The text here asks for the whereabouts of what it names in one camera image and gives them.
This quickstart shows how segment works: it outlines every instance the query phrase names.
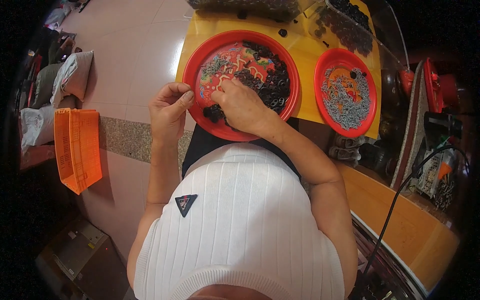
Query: power cord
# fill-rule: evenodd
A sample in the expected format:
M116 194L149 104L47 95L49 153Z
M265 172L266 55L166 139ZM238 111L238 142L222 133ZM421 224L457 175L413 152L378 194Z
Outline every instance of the power cord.
M415 170L413 170L412 173L410 173L410 175L408 175L408 177L402 182L402 184L400 184L400 187L398 188L398 191L396 192L395 196L393 197L393 201L392 201L392 205L390 206L390 210L388 211L388 215L387 215L387 219L385 220L385 223L384 223L384 227L382 228L382 232L380 232L380 235L378 236L378 240L377 240L377 243L375 244L375 248L373 249L371 255L370 255L370 258L368 259L368 262L367 262L367 266L365 267L365 270L363 271L363 274L367 274L368 272L368 269L370 268L370 266L372 265L373 261L375 260L375 256L377 255L377 252L378 252L378 249L380 248L380 245L382 244L382 238L384 237L384 234L385 234L385 230L387 229L387 225L388 225L388 221L390 221L390 217L392 216L392 212L393 212L393 208L395 206L395 203L396 203L396 200L398 198L398 196L400 195L400 192L402 191L402 189L407 185L407 183L410 181L410 179L412 179L413 175L415 174L418 174L418 172L420 171L420 169L423 167L423 165L425 165L427 163L427 161L429 161L432 157L434 157L435 155L437 155L438 153L440 152L443 152L447 149L455 149L457 150L458 152L461 153L461 155L463 156L463 158L465 159L465 166L466 166L466 171L467 171L467 176L469 175L470 173L470 163L468 162L468 158L467 158L467 155L465 154L465 152L460 149L459 147L457 146L454 146L454 145L447 145L447 146L443 146L443 147L440 147L438 149L435 149L429 156L427 156L426 159L424 159L416 168Z

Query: person's right hand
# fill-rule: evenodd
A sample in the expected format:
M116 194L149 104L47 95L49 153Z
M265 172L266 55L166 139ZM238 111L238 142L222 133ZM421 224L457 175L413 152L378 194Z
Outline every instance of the person's right hand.
M276 112L269 109L260 97L239 80L222 82L223 92L214 91L212 101L222 108L227 122L235 129L260 136L265 125L280 120Z

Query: shoe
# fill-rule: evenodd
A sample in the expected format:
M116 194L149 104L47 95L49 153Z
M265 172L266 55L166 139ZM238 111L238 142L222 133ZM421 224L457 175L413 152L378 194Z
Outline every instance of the shoe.
M360 160L361 155L357 148L343 149L339 147L330 147L328 156L338 160Z
M367 138L364 135L358 136L356 138L349 138L340 134L337 134L335 137L335 146L350 149L357 148L367 142Z

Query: black pants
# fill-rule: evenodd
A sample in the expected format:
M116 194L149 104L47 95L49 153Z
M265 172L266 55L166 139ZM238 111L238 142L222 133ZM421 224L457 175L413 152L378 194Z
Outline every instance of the black pants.
M299 130L299 119L290 118L288 119L287 124L290 125L296 131ZM219 137L216 137L208 133L207 131L205 131L198 124L195 125L192 141L188 146L187 154L185 155L185 160L183 161L183 165L182 165L182 170L181 170L182 178L185 177L185 173L187 173L188 168L190 168L190 166L194 164L197 160L199 160L201 157L207 155L208 153L212 152L217 148L220 148L221 146L225 146L233 143L237 143L237 142L227 141ZM295 172L295 174L297 174L299 179L301 178L300 174L297 171L297 168L295 168L290 158L285 153L283 153L283 151L280 150L277 146L273 145L272 143L264 139L250 141L249 143L260 146L274 153L276 156L281 158L290 167L290 169L292 169L292 171Z

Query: yellow table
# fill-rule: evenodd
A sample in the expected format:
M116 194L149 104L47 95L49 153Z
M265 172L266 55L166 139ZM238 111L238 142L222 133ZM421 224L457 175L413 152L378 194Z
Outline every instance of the yellow table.
M351 0L352 4L357 4L359 9L370 16L365 4L359 0ZM312 20L308 20L303 14L297 17L297 24L276 23L275 21L249 16L246 20L240 20L234 14L212 13L212 12L194 12L190 22L183 49L180 56L180 62L177 71L177 81L181 81L185 65L192 53L207 39L212 36L229 30L252 30L270 36L279 42L290 53L300 75L301 95L300 101L292 116L304 120L325 124L315 101L313 90L313 73L318 58L329 48L320 40L314 39L308 32L308 27ZM279 29L288 30L287 37L281 37L278 34ZM340 45L336 36L327 29L327 38L330 41L331 48L344 48ZM366 132L366 136L376 139L378 136L378 125L380 123L380 106L382 95L382 81L380 71L380 56L378 45L373 43L373 51L367 58L358 55L367 65L372 74L377 90L377 111L371 127Z

